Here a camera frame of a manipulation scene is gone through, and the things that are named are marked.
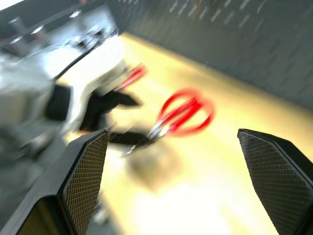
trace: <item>red scissors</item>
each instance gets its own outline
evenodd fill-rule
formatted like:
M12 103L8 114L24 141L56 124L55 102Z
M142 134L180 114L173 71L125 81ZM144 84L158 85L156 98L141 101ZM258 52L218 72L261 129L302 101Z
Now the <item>red scissors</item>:
M166 114L165 111L167 110L169 105L173 103L175 100L182 97L187 97L189 98L189 100ZM189 127L186 129L181 128L183 124L185 124L191 117L193 117L201 109L204 109L207 114L207 118L204 120L202 124L198 126ZM169 124L164 130L164 125L168 124L171 120L177 118L178 116L180 117L173 123ZM162 135L170 134L175 136L186 136L190 134L195 134L203 130L205 127L207 127L212 122L214 116L215 116L214 105L210 100L203 98L201 94L196 90L183 89L174 93L165 102L158 115L157 123L153 130L151 131L151 134L155 135L156 132L160 133L161 130L163 130Z
M123 89L130 84L138 81L140 78L142 78L147 72L147 69L143 65L138 65L132 70L132 74L124 81L121 85L117 88L118 90Z

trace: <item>black fabric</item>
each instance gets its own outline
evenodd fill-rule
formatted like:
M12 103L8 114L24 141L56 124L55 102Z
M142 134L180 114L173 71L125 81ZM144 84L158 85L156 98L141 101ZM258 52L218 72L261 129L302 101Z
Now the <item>black fabric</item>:
M103 115L118 105L138 107L141 104L128 94L111 91L104 96L93 93L89 99L81 130L97 130L101 126Z
M45 116L51 120L65 121L70 103L70 95L70 87L55 84L53 94L45 111Z
M136 145L136 147L153 144L154 141L148 138L150 130L129 130L125 133L113 132L110 135L110 143L122 145Z

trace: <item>gray wall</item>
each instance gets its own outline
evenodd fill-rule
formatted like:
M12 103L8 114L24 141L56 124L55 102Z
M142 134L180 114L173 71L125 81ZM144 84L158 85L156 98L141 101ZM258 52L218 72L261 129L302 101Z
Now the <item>gray wall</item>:
M122 30L313 110L312 0L108 0Z
M103 5L105 0L89 0L84 6L79 0L23 0L0 11L0 40L6 40L16 35L8 24L16 16L20 16L30 31L45 22L48 31L53 31L69 21L72 10L82 9L84 12Z

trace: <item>metal part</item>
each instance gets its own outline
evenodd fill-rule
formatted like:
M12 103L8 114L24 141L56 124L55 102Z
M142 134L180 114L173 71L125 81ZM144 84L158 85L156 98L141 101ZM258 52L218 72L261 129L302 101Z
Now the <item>metal part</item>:
M157 141L163 136L166 135L166 133L169 130L169 126L163 127L160 123L157 123L148 134L148 138L152 141Z
M9 21L9 24L12 25L12 27L20 36L23 36L26 33L26 27L20 17L16 17Z
M83 13L81 10L74 11L70 18L76 22L80 32L88 31L88 27L85 24Z
M102 199L102 193L98 194L97 202L94 206L94 212L92 215L93 221L96 224L104 224L110 217L109 210L106 207L104 200Z
M94 36L103 36L104 29L98 25L95 25L94 27L91 28L90 33L93 34Z
M31 34L36 40L42 42L45 47L51 44L51 40L49 39L49 36L43 25L35 29Z
M135 149L136 149L136 145L122 147L121 148L121 150L122 150L121 157L125 158L125 157L131 155Z
M23 37L18 37L11 41L10 47L17 53L20 57L27 55L30 52L30 48L24 41Z
M77 47L86 47L88 45L88 43L91 42L92 39L89 39L88 37L86 37L85 35L80 35L80 36L76 36L74 37L71 42L77 46Z

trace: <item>black cable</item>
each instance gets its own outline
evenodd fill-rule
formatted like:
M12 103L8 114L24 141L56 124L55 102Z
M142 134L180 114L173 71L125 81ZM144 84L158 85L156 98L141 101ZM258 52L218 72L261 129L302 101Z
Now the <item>black cable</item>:
M89 53L91 53L94 49L96 49L102 40L98 40L95 45L93 45L91 48L89 48L87 51L85 51L83 54L78 56L75 60L73 60L69 65L67 65L58 75L56 75L53 80L57 81L61 76L63 76L70 68L72 68L75 64L77 64L80 60L82 60L85 56L87 56Z

